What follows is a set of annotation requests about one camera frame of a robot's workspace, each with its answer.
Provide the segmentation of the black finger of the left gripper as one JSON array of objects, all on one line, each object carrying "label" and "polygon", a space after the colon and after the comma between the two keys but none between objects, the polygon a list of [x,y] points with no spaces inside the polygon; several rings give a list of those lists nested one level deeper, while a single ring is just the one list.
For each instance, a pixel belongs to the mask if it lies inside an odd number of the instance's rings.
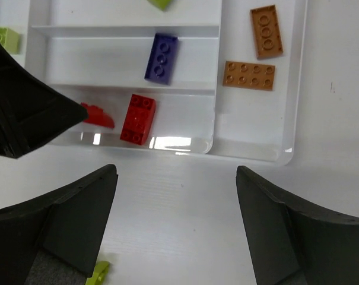
[{"label": "black finger of the left gripper", "polygon": [[20,158],[87,117],[85,107],[32,76],[0,44],[0,156]]}]

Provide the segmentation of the red curved lego piece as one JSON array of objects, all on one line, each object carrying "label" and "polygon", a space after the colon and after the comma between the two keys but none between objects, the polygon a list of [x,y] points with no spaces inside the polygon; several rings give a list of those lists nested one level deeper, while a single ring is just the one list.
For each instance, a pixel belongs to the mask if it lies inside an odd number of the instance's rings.
[{"label": "red curved lego piece", "polygon": [[81,103],[81,106],[84,107],[87,111],[88,118],[84,120],[84,123],[102,126],[105,128],[114,129],[115,122],[113,118],[104,111],[104,109],[86,103]]}]

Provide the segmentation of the dark green square lego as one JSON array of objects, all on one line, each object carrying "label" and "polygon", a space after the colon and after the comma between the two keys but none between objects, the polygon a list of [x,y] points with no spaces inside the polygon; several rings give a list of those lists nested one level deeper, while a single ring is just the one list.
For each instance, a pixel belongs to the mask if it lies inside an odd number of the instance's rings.
[{"label": "dark green square lego", "polygon": [[148,0],[148,2],[161,11],[165,11],[171,5],[173,0]]}]

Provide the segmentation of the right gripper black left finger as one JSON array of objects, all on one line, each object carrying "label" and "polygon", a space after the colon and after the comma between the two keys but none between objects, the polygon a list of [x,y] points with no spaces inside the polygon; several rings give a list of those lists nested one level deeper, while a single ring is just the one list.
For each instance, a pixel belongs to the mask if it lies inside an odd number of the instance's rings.
[{"label": "right gripper black left finger", "polygon": [[0,284],[85,284],[116,193],[107,164],[69,185],[0,209]]}]

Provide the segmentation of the pale and lime green lego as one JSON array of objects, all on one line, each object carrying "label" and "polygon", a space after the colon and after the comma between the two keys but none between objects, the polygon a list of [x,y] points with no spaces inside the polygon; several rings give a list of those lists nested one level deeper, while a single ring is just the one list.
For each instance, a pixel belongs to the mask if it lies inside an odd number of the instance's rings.
[{"label": "pale and lime green lego", "polygon": [[87,279],[85,285],[102,285],[109,272],[110,262],[99,261],[94,267],[93,275]]}]

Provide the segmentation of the red lego brick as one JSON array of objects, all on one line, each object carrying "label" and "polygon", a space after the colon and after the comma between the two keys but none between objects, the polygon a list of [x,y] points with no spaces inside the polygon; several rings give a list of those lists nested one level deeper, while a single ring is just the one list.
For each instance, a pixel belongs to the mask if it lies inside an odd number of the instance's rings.
[{"label": "red lego brick", "polygon": [[145,144],[153,123],[156,101],[132,94],[120,139],[136,145]]}]

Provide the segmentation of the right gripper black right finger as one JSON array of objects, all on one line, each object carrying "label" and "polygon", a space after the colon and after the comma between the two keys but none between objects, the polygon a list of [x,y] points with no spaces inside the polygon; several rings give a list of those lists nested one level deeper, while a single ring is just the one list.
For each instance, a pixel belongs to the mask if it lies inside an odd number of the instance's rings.
[{"label": "right gripper black right finger", "polygon": [[257,284],[359,284],[359,217],[321,207],[250,168],[237,196]]}]

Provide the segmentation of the orange lego brick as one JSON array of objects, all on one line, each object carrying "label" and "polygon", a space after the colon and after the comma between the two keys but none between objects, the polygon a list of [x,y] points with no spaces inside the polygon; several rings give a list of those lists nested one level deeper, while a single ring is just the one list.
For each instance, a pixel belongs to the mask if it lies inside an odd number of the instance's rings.
[{"label": "orange lego brick", "polygon": [[250,10],[253,39],[258,59],[273,58],[284,53],[275,5]]}]

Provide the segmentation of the purple lego plate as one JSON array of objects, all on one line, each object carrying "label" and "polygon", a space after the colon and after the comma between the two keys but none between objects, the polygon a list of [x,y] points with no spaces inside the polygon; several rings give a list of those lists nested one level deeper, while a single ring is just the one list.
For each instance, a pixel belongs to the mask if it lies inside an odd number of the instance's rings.
[{"label": "purple lego plate", "polygon": [[169,85],[179,46],[178,37],[156,33],[148,59],[144,79],[152,83]]}]

